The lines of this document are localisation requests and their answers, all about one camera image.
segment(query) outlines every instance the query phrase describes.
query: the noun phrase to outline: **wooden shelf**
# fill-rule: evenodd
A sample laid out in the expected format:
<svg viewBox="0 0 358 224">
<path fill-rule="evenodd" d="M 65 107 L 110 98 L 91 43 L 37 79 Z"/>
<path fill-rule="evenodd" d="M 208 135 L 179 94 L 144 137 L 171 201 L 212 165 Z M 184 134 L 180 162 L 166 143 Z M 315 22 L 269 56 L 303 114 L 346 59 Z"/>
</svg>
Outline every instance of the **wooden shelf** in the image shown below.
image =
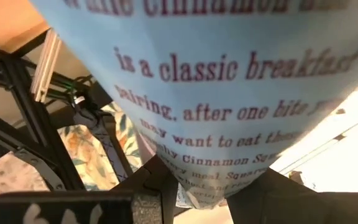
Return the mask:
<svg viewBox="0 0 358 224">
<path fill-rule="evenodd" d="M 28 0 L 0 0 L 0 49 L 14 52 L 49 28 Z"/>
</svg>

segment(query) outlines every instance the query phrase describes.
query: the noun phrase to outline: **floral cushion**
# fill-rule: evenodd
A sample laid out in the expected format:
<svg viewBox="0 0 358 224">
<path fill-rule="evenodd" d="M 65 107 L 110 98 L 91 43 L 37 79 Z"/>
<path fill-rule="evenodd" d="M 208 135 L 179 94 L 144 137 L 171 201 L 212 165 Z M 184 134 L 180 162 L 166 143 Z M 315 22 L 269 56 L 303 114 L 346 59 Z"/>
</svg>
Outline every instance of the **floral cushion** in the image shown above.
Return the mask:
<svg viewBox="0 0 358 224">
<path fill-rule="evenodd" d="M 102 108 L 116 120 L 116 135 L 132 170 L 142 164 L 132 122 L 115 103 Z M 85 126 L 76 125 L 58 130 L 72 161 L 88 190 L 109 190 L 117 185 L 117 177 L 100 142 Z M 38 172 L 11 153 L 0 158 L 0 194 L 3 192 L 48 190 Z"/>
</svg>

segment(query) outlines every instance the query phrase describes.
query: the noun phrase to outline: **black metal frame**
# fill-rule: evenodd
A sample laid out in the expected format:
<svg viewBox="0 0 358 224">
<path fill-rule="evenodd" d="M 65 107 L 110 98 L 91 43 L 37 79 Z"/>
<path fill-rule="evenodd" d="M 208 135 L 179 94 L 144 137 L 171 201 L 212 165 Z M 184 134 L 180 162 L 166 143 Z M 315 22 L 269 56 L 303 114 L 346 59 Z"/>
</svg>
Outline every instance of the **black metal frame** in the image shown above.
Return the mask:
<svg viewBox="0 0 358 224">
<path fill-rule="evenodd" d="M 21 111 L 30 136 L 7 124 L 0 118 L 0 146 L 12 151 L 16 157 L 34 166 L 44 178 L 50 190 L 84 190 L 84 184 L 78 175 L 71 158 L 65 149 L 57 128 L 50 122 L 49 113 L 43 103 L 35 102 L 30 94 L 31 77 L 27 68 L 36 68 L 36 64 L 22 57 L 44 42 L 46 32 L 31 40 L 25 46 L 9 54 L 0 50 L 0 87 L 10 91 Z M 53 101 L 61 100 L 72 103 L 69 88 L 88 92 L 90 88 L 80 82 L 54 72 L 51 85 L 66 88 L 62 92 L 50 88 L 47 96 Z M 119 180 L 132 174 L 115 132 L 106 128 L 103 119 L 97 133 L 103 147 L 108 151 L 112 168 L 117 172 Z M 0 156 L 7 152 L 1 150 Z"/>
</svg>

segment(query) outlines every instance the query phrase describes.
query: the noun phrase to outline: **black plastic part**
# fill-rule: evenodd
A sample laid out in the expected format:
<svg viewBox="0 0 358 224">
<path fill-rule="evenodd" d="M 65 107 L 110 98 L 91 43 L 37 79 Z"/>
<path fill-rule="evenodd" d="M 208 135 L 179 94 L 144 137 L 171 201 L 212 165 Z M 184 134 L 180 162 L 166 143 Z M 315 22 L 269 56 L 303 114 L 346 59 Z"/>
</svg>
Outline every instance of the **black plastic part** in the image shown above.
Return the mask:
<svg viewBox="0 0 358 224">
<path fill-rule="evenodd" d="M 163 223 L 173 223 L 173 217 L 187 208 L 175 206 L 178 190 L 178 181 L 171 174 L 165 164 L 157 156 L 153 156 L 128 179 L 117 185 L 115 189 L 131 189 L 133 191 L 151 190 L 161 193 Z"/>
<path fill-rule="evenodd" d="M 92 98 L 93 102 L 102 108 L 112 102 L 112 98 L 106 93 L 102 86 L 95 82 L 88 91 L 89 97 Z"/>
<path fill-rule="evenodd" d="M 358 193 L 317 193 L 272 169 L 227 204 L 234 224 L 358 224 Z"/>
<path fill-rule="evenodd" d="M 19 192 L 0 195 L 0 223 L 134 223 L 137 195 L 120 192 Z"/>
</svg>

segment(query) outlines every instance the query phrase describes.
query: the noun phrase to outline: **floral fabric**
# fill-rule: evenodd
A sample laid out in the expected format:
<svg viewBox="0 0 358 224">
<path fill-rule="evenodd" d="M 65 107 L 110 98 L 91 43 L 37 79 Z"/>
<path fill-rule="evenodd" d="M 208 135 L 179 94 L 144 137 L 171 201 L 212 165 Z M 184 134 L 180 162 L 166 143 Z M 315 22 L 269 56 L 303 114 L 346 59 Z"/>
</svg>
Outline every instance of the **floral fabric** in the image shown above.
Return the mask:
<svg viewBox="0 0 358 224">
<path fill-rule="evenodd" d="M 132 170 L 142 164 L 132 122 L 117 104 L 106 105 L 116 120 L 116 135 Z M 118 184 L 101 143 L 85 126 L 76 125 L 58 130 L 87 190 L 109 190 Z M 0 194 L 12 191 L 48 190 L 38 172 L 11 153 L 0 158 Z"/>
</svg>

